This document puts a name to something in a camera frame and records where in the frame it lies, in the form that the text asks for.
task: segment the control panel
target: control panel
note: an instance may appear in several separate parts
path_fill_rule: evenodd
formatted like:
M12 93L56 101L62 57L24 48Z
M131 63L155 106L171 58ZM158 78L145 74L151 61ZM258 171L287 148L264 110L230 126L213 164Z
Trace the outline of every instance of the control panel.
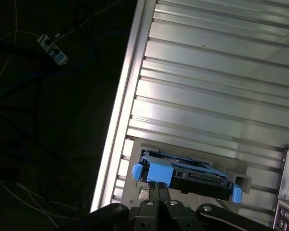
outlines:
M273 228L275 231L289 231L289 203L278 201Z

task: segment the metal server panel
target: metal server panel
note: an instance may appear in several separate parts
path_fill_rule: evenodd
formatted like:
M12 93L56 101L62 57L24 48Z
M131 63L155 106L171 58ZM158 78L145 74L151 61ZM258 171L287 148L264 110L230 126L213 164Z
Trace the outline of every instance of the metal server panel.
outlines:
M114 198L126 135L245 161L240 213L269 224L289 144L289 0L139 0L92 210Z

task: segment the dark floor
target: dark floor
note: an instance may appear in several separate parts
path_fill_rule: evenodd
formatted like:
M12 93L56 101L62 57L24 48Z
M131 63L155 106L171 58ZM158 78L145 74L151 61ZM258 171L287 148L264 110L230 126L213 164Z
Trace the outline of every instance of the dark floor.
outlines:
M114 2L116 0L16 0L18 30L54 36L64 33L63 29L75 21L76 5L89 3L89 8L79 8L81 16L77 17L83 19L86 14L90 17ZM34 208L41 210L42 207L47 214L57 215L49 214L58 226L69 221L58 215L76 218L88 212L91 201L88 198L97 178L135 5L135 0L123 0L97 15L93 23L90 20L81 30L56 43L69 57L73 70L91 50L88 34L91 35L96 50L77 73L33 77L31 73L43 71L39 61L16 55L9 61L0 78L0 96L28 79L35 81L0 99L0 105L31 109L33 105L38 106L32 115L0 109L0 167L18 169L20 175L16 182L43 198L31 193L37 205L15 182L1 181L0 231L55 227L47 215ZM0 0L0 38L14 30L14 2ZM33 50L38 45L36 40L33 35L19 32L16 46ZM13 35L3 41L13 44ZM34 50L43 52L40 47ZM7 58L8 54L2 52L0 71ZM40 100L34 103L39 87ZM17 131L12 124L22 131Z

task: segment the bolt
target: bolt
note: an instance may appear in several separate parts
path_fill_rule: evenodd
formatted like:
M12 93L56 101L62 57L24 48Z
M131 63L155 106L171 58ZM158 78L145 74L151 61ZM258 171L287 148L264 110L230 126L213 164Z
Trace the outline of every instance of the bolt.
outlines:
M115 208L116 211L121 211L122 210L122 206L118 206Z
M177 205L178 202L176 202L176 201L170 201L169 204L171 204L171 205Z
M145 204L146 204L146 205L153 205L154 202L153 202L153 201L147 201Z
M210 212L212 210L209 206L204 206L202 209L206 212Z

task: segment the power strip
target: power strip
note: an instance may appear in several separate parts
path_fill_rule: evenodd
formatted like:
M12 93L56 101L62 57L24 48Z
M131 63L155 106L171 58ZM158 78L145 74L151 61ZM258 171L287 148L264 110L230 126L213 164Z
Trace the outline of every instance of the power strip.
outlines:
M53 43L46 34L42 34L37 42L39 45L53 58L53 60L59 65L66 65L67 56Z

